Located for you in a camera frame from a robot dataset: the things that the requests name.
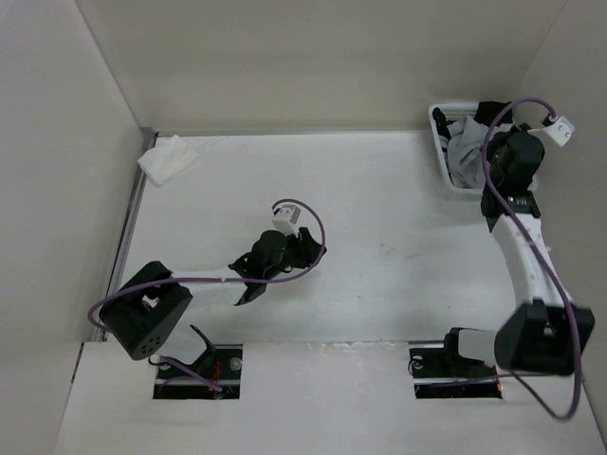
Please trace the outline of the grey tank top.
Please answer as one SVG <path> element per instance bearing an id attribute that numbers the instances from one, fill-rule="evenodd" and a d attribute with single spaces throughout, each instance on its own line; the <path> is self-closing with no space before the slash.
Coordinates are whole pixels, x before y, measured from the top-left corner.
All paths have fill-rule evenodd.
<path id="1" fill-rule="evenodd" d="M 447 164 L 451 180 L 462 188 L 482 189 L 485 175 L 481 146 L 488 127 L 471 116 L 460 118 L 448 126 L 451 135 L 447 145 Z"/>

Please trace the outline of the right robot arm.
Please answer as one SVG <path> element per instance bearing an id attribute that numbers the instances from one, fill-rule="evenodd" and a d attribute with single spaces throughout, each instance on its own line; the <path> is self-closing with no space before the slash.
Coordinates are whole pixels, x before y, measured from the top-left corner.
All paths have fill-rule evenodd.
<path id="1" fill-rule="evenodd" d="M 474 361 L 503 370 L 568 376 L 575 370 L 573 332 L 585 345 L 592 334 L 592 311 L 566 313 L 567 293 L 554 284 L 555 271 L 543 241 L 541 213 L 530 189 L 545 150 L 535 136 L 498 133 L 487 146 L 490 181 L 483 189 L 481 212 L 502 250 L 516 309 L 498 331 L 453 328 L 440 364 L 458 375 Z"/>

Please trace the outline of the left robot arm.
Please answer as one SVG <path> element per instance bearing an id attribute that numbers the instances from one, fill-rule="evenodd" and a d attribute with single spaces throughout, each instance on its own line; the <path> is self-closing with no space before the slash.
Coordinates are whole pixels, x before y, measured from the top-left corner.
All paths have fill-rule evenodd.
<path id="1" fill-rule="evenodd" d="M 296 233 L 267 230 L 251 250 L 211 277 L 177 278 L 160 261 L 141 268 L 116 294 L 98 303 L 101 328 L 134 360 L 156 355 L 214 391 L 222 388 L 205 375 L 214 363 L 215 346 L 193 323 L 193 311 L 203 304 L 242 306 L 262 296 L 271 283 L 289 282 L 284 273 L 309 273 L 326 252 L 326 234 L 316 241 L 309 229 Z"/>

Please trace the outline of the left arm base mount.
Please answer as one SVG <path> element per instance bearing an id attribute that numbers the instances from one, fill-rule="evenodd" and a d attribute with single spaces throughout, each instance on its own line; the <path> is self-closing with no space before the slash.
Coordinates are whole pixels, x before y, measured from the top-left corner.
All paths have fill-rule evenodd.
<path id="1" fill-rule="evenodd" d="M 156 368 L 153 398 L 156 400 L 238 400 L 241 394 L 243 345 L 215 345 L 213 353 L 206 349 L 196 365 L 186 368 L 207 379 L 220 391 L 203 384 L 177 367 L 162 362 L 157 355 L 148 358 Z"/>

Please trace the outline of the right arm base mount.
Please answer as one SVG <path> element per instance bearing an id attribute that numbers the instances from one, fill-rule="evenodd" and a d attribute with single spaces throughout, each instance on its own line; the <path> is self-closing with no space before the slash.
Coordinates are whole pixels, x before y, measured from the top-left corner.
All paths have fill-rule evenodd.
<path id="1" fill-rule="evenodd" d="M 456 357 L 440 343 L 409 346 L 408 372 L 416 399 L 502 399 L 494 366 L 483 360 Z"/>

